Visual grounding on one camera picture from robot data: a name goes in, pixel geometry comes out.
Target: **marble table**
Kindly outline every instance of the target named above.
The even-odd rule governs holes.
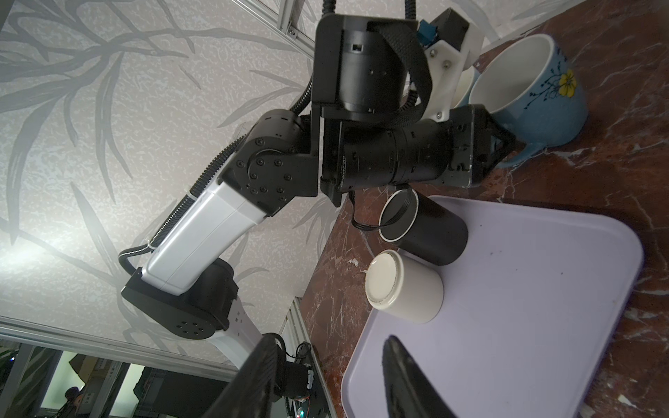
[[[587,0],[531,31],[557,40],[585,88],[590,116],[576,140],[521,167],[496,170],[475,189],[415,185],[426,195],[600,213],[639,235],[644,268],[583,418],[669,417],[669,33],[662,32],[669,13],[659,4]],[[482,71],[506,46],[476,67]],[[358,193],[358,208],[365,209],[356,218],[375,223],[389,194]],[[391,247],[350,220],[347,201],[300,306],[340,418],[342,375],[371,310],[364,270]]]

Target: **gray leaf pattern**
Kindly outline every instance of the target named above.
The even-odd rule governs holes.
[[[23,122],[23,126],[14,142],[7,168],[7,212],[9,214],[9,236],[11,243],[19,236],[19,191],[21,175],[28,152],[37,139],[39,130],[56,105],[57,99],[51,99],[35,109]]]
[[[247,232],[242,236],[242,238],[239,239],[237,247],[227,259],[228,264],[232,268],[236,268],[240,264],[242,260],[242,255],[244,254],[244,250],[246,249],[246,245],[248,244],[248,242],[249,242],[249,233]],[[240,283],[242,280],[246,279],[252,274],[260,272],[268,272],[268,271],[269,270],[262,267],[251,267],[242,272],[235,272],[235,282]]]
[[[565,4],[565,0],[546,0],[541,3],[522,11],[511,18],[511,20],[525,19],[527,17],[537,16],[550,11],[556,10],[558,7]]]
[[[267,71],[250,70],[249,72],[252,72],[252,73],[257,74],[259,76],[263,76],[265,78],[269,78],[270,80],[278,81],[279,83],[285,84],[287,86],[299,88],[301,90],[304,90],[304,87],[305,87],[302,84],[299,84],[299,83],[296,83],[292,80],[289,80],[288,78],[280,77],[280,76],[277,76],[276,74],[272,74],[272,73],[267,72]]]
[[[294,93],[294,92],[300,92],[302,89],[297,88],[297,87],[283,87],[280,88],[279,90],[275,90],[273,92],[264,94],[260,97],[255,97],[250,100],[247,100],[242,104],[237,110],[232,112],[230,116],[228,116],[223,123],[221,123],[217,128],[223,128],[224,126],[227,126],[231,123],[236,122],[239,118],[242,116],[245,116],[246,114],[249,114],[250,112],[253,112],[255,109],[259,108],[266,102],[269,102],[270,100],[276,99],[277,97],[281,97],[284,94],[288,93]]]
[[[63,100],[63,118],[65,119],[65,129],[68,131],[68,136],[70,137],[72,145],[74,146],[77,146],[77,142],[79,142],[79,134],[77,133],[77,130],[74,128],[74,124],[72,123],[72,100],[74,100],[74,97],[77,95],[78,91],[79,89],[67,93],[65,100]]]
[[[237,128],[235,128],[235,133],[232,134],[231,140],[235,140],[241,137],[242,135],[246,135],[251,130],[251,128],[253,128],[254,124],[255,122],[252,122],[250,120],[238,124]]]
[[[492,43],[500,39],[497,31],[490,23],[488,15],[474,0],[453,0],[453,2],[460,6],[464,13],[467,13],[467,16],[474,22],[474,25],[483,31],[488,41]]]
[[[122,60],[123,53],[118,55],[116,61],[102,79],[102,83],[100,83],[100,88],[98,89],[98,95],[95,99],[95,151],[96,156],[98,157],[98,164],[100,165],[100,172],[102,173],[104,184],[107,186],[107,191],[113,202],[116,202],[116,199],[114,199],[112,180],[107,171],[105,153],[107,146],[109,146],[109,149],[116,157],[116,160],[121,164],[123,170],[130,176],[130,178],[132,178],[128,164],[118,151],[112,133],[112,101],[114,98],[114,87],[116,87],[118,81]]]
[[[0,217],[0,230],[9,234],[12,244],[17,239],[26,240],[36,247],[43,249],[46,253],[65,261],[84,272],[91,277],[101,280],[105,284],[112,286],[117,292],[116,305],[122,317],[128,322],[129,327],[123,331],[123,338],[131,343],[138,343],[138,334],[148,336],[154,344],[162,349],[168,350],[166,341],[178,341],[179,338],[165,330],[162,326],[151,322],[141,311],[134,306],[127,304],[120,297],[120,289],[128,279],[128,275],[118,265],[116,256],[118,249],[107,230],[105,230],[100,218],[97,216],[93,206],[84,195],[84,192],[75,184],[70,183],[70,188],[79,209],[81,219],[88,230],[88,235],[93,243],[95,252],[99,254],[100,259],[106,266],[107,271],[102,271],[90,264],[68,255],[66,251],[53,245],[29,232],[21,229],[19,222],[20,190],[23,172],[26,169],[25,162],[30,153],[35,140],[39,137],[40,130],[44,122],[53,113],[54,107],[62,100],[62,122],[67,138],[74,146],[81,144],[86,138],[92,138],[94,145],[95,158],[98,168],[102,175],[104,186],[112,202],[116,202],[114,196],[114,187],[108,170],[107,151],[114,156],[114,159],[122,167],[124,172],[132,178],[130,165],[124,157],[123,149],[119,149],[118,138],[112,131],[112,121],[114,118],[113,104],[114,91],[121,75],[124,60],[129,54],[138,54],[143,59],[151,60],[159,57],[172,57],[175,60],[186,60],[188,55],[180,51],[161,49],[157,45],[157,38],[172,37],[183,39],[192,54],[196,53],[196,39],[234,39],[239,42],[252,42],[262,45],[266,48],[289,51],[295,53],[290,45],[268,39],[266,37],[242,33],[226,29],[224,27],[214,27],[210,29],[185,29],[177,24],[178,19],[172,14],[169,2],[166,0],[155,0],[169,22],[169,27],[153,30],[142,30],[141,25],[133,23],[132,16],[125,15],[116,5],[119,3],[132,3],[136,0],[64,0],[63,3],[52,1],[36,0],[17,0],[22,6],[21,11],[13,10],[7,18],[5,28],[0,32],[1,41],[10,41],[16,45],[22,45],[24,48],[20,51],[0,50],[0,82],[12,82],[19,79],[31,79],[29,87],[24,87],[18,91],[12,91],[0,96],[0,114],[12,112],[15,110],[30,109],[30,114],[23,121],[23,126],[14,138],[11,156],[7,165],[7,218]],[[125,33],[116,34],[108,39],[103,39],[100,35],[91,30],[84,20],[79,16],[83,10],[82,6],[88,3],[104,3],[104,5],[115,15],[125,26]],[[64,25],[81,37],[87,39],[92,46],[84,49],[75,49],[70,47],[53,46],[53,42],[46,39],[40,39],[40,32],[29,31],[32,19],[53,22],[58,25]],[[25,53],[26,48],[34,48],[41,60],[36,60],[30,54]],[[185,68],[188,65],[178,64],[189,82],[198,90],[203,86],[197,78],[188,72]],[[293,92],[301,92],[303,86],[299,83],[283,78],[276,74],[264,70],[251,70],[254,74],[281,83],[284,87],[276,91],[253,98],[244,103],[240,108],[233,111],[222,126],[227,126],[243,117],[263,103],[281,97]],[[43,81],[39,78],[49,76],[49,81]],[[55,80],[54,76],[60,76],[62,80]],[[95,106],[92,109],[94,116],[93,135],[87,135],[89,132],[82,132],[75,128],[73,116],[78,114],[74,112],[79,109],[78,100],[83,96],[80,92],[91,86],[96,89]],[[253,122],[245,122],[238,126],[238,129],[247,131]],[[164,210],[151,222],[144,231],[141,231],[135,238],[133,245],[143,242],[169,214],[175,201],[167,205]],[[248,235],[242,238],[240,244],[235,249],[235,254],[231,261],[235,266],[239,266]],[[263,267],[246,268],[236,276],[239,282],[259,272],[268,272]],[[246,302],[244,306],[255,307],[254,304]],[[177,346],[177,350],[184,355],[187,353]]]
[[[311,7],[309,0],[298,0],[298,3],[302,5],[300,7],[301,13],[304,13],[304,6],[306,6],[307,14],[305,15],[305,17],[307,18],[307,20],[311,22],[315,22],[316,20],[318,20],[318,16],[314,12],[314,9]]]
[[[199,88],[200,90],[202,90],[202,86],[200,86],[200,83],[195,79],[195,77],[193,77],[193,75],[192,75],[191,73],[189,73],[188,71],[184,70],[182,66],[179,66],[179,69],[181,70],[181,72],[183,72],[183,74],[184,74],[186,77],[188,77],[188,80],[190,80],[193,84],[195,84],[195,87],[197,87],[197,88]]]
[[[74,198],[77,200],[77,205],[84,218],[84,223],[86,224],[86,229],[88,229],[90,238],[93,240],[93,244],[98,250],[98,253],[100,253],[100,257],[102,257],[102,261],[107,266],[107,269],[115,278],[127,277],[128,274],[121,268],[116,259],[118,251],[114,247],[111,238],[109,238],[109,235],[107,235],[107,232],[104,230],[102,222],[100,222],[100,219],[95,214],[93,207],[74,183],[70,183],[70,186],[72,187]]]
[[[318,239],[316,241],[316,250],[320,253],[325,246],[325,241],[328,239],[332,226],[337,220],[339,209],[336,208],[327,197],[321,197],[309,211],[293,226],[293,229],[304,225],[311,220],[309,225],[309,232],[306,235],[306,243],[311,238],[311,233],[314,230],[316,222],[319,223],[320,231],[318,231]]]

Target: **lavender tray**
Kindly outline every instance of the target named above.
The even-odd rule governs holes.
[[[344,373],[345,413],[388,416],[381,353],[394,334],[459,418],[574,417],[640,272],[639,239],[601,215],[431,199],[467,223],[467,248],[436,268],[432,321],[372,311]]]

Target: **white cup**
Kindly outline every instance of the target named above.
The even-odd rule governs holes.
[[[444,284],[431,268],[388,249],[369,264],[365,293],[375,309],[424,324],[441,309]]]
[[[481,73],[474,66],[469,67],[460,74],[460,79],[458,80],[458,85],[451,101],[451,109],[469,104],[469,95],[480,75]]]

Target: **black base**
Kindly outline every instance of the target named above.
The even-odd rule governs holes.
[[[142,269],[138,268],[121,296],[174,335],[204,340],[230,325],[227,315],[239,290],[233,275],[232,267],[217,258],[188,291],[175,296],[142,280]]]
[[[316,370],[316,359],[314,353],[310,352],[306,358],[303,360],[304,364],[312,365],[311,368],[314,371],[314,383],[309,390],[309,401],[306,404],[309,407],[309,418],[325,418],[332,417],[332,412],[328,405],[328,398],[325,394],[324,384],[318,377],[318,371]]]
[[[286,361],[284,364],[284,384],[282,396],[291,399],[309,396],[307,386],[309,382],[309,369],[303,364]]]

